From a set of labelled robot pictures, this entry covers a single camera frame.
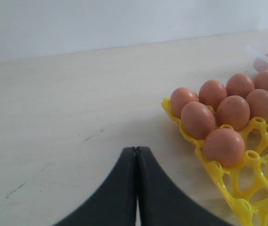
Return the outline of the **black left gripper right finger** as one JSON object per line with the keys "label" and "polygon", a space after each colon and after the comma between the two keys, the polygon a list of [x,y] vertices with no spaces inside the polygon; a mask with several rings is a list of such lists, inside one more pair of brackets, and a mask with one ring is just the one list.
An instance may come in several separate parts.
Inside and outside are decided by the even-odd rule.
{"label": "black left gripper right finger", "polygon": [[167,176],[150,148],[136,148],[136,184],[143,226],[226,226],[183,193]]}

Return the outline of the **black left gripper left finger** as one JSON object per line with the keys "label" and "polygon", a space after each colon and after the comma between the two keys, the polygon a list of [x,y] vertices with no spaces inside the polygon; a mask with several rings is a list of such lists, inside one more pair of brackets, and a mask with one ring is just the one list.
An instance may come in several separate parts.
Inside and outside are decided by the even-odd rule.
{"label": "black left gripper left finger", "polygon": [[134,226],[136,223],[135,147],[124,148],[97,190],[57,226]]}

